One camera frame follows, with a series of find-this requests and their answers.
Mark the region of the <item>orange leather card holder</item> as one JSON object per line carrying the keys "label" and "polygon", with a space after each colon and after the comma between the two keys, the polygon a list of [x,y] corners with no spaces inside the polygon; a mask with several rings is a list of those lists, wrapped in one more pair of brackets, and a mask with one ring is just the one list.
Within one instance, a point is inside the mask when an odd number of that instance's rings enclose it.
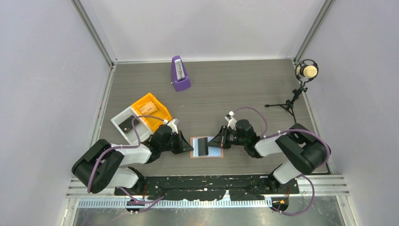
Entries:
{"label": "orange leather card holder", "polygon": [[191,137],[190,144],[193,147],[190,157],[198,158],[222,158],[224,153],[220,147],[209,146],[208,141],[213,137]]}

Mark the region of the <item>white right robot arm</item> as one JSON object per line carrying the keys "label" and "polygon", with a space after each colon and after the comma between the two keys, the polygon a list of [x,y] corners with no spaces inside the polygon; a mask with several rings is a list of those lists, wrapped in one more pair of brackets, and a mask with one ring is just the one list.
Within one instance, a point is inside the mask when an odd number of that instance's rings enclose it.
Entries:
{"label": "white right robot arm", "polygon": [[320,137],[297,123],[290,129],[269,137],[260,137],[248,120],[239,120],[235,128],[222,126],[208,146],[229,149],[242,146],[250,157],[263,158],[283,153],[287,161],[279,165],[266,179],[274,193],[281,193],[287,183],[301,175],[311,174],[324,164],[330,154],[329,146]]}

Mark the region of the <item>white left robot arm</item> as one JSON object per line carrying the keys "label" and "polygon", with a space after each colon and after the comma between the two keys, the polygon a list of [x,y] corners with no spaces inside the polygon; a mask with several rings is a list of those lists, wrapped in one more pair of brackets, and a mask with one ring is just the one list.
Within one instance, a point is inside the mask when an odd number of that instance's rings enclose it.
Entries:
{"label": "white left robot arm", "polygon": [[97,194],[108,186],[133,195],[144,191],[146,181],[132,164],[149,164],[163,152],[181,154],[193,151],[182,132],[161,125],[154,134],[138,145],[114,145],[105,139],[96,141],[72,166],[72,174],[88,193]]}

